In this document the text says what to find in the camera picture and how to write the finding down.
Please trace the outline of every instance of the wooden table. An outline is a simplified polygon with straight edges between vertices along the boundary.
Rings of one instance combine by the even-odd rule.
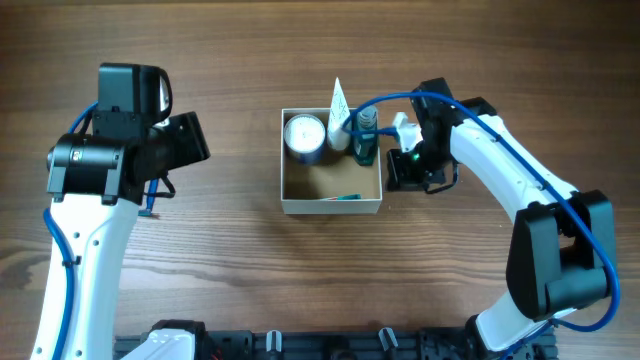
[[[443,76],[457,98],[493,104],[558,176],[613,202],[620,312],[595,334],[559,330],[560,351],[637,358],[639,12],[605,1],[0,7],[0,359],[32,349],[51,252],[45,156],[96,99],[104,61],[166,69],[174,113],[197,111],[211,150],[172,173],[178,195],[156,202],[159,219],[138,220],[115,334],[167,318],[415,330],[490,306],[506,288],[512,226],[464,167],[444,194],[385,194],[377,216],[292,218],[279,203],[280,109],[328,106],[336,76],[352,105]],[[385,122],[412,114],[407,101],[380,108]],[[607,303],[572,318],[595,321]]]

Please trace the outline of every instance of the small bottle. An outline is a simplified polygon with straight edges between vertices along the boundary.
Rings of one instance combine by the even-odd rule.
[[[353,124],[354,131],[377,130],[378,109],[369,106],[358,113]],[[361,166],[373,165],[373,160],[378,153],[378,134],[366,134],[353,136],[353,157]]]

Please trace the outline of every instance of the blue cable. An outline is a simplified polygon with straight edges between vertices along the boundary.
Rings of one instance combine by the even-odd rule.
[[[380,96],[374,99],[371,99],[364,104],[360,105],[356,108],[345,120],[343,124],[343,128],[347,126],[349,121],[356,116],[356,114],[366,107],[377,104],[382,101],[393,100],[393,99],[402,99],[402,98],[416,98],[416,97],[428,97],[432,99],[436,99],[442,101],[445,104],[451,105],[466,116],[471,118],[474,122],[476,122],[484,131],[489,133],[492,137],[495,138],[497,142],[499,142],[510,154],[513,156],[540,184],[545,184],[546,180],[542,175],[540,175],[534,168],[529,164],[504,138],[499,136],[497,132],[495,132],[490,126],[484,123],[476,114],[474,114],[471,110],[466,108],[464,105],[460,104],[456,100],[444,96],[442,94],[434,93],[434,92],[409,92],[409,93],[394,93],[385,96]],[[604,271],[607,276],[607,281],[609,287],[611,289],[611,302],[609,304],[609,308],[606,313],[602,316],[600,320],[591,325],[577,325],[560,319],[550,319],[549,322],[552,325],[562,325],[569,329],[580,331],[580,332],[592,332],[601,329],[606,324],[608,324],[616,314],[618,307],[620,306],[620,279],[618,278],[618,274],[616,272],[615,267],[611,263],[611,260],[607,256],[604,248],[600,245],[600,242],[595,238],[591,230],[587,227],[587,225],[582,221],[578,213],[569,205],[569,203],[553,188],[551,185],[546,185],[545,190],[547,190],[560,204],[562,209],[569,215],[571,220],[576,224],[578,230],[582,233],[585,239],[589,242],[593,250],[596,252],[598,257],[603,263]]]
[[[51,236],[60,249],[62,254],[62,260],[66,263],[73,262],[71,251],[67,245],[67,239],[64,234],[51,217],[51,211],[49,208],[44,210],[44,223],[47,225]],[[67,277],[67,294],[64,299],[64,310],[62,312],[62,321],[60,322],[60,332],[58,333],[58,340],[56,340],[56,347],[53,350],[53,360],[59,360],[62,357],[62,350],[64,350],[64,343],[67,340],[67,334],[69,333],[69,323],[71,322],[71,311],[73,310],[73,292],[75,287],[75,275],[73,273],[73,266],[65,268]]]
[[[82,114],[80,114],[80,116],[78,116],[78,118],[76,119],[76,121],[73,122],[73,124],[71,124],[71,128],[69,128],[69,134],[73,134],[76,129],[78,128],[78,125],[80,125],[80,123],[82,122],[82,120],[84,120],[84,118],[87,117],[87,115],[89,115],[90,112],[92,112],[93,110],[95,110],[98,107],[98,102],[94,102],[93,104],[89,105],[88,108],[86,108]]]
[[[349,134],[351,136],[360,136],[360,135],[369,135],[369,134],[396,136],[398,134],[398,132],[396,131],[396,128],[394,128],[394,127],[386,127],[386,128],[377,129],[377,130],[355,130],[355,131],[351,130],[351,129],[348,129],[347,126],[349,126],[349,123],[351,122],[351,119],[353,119],[353,117],[355,117],[360,111],[364,110],[364,108],[366,108],[366,107],[367,106],[364,106],[364,107],[360,106],[358,109],[356,109],[351,114],[349,114],[349,117],[347,117],[347,119],[344,121],[344,123],[342,123],[342,126],[341,126],[342,127],[342,131],[346,132],[347,134]]]

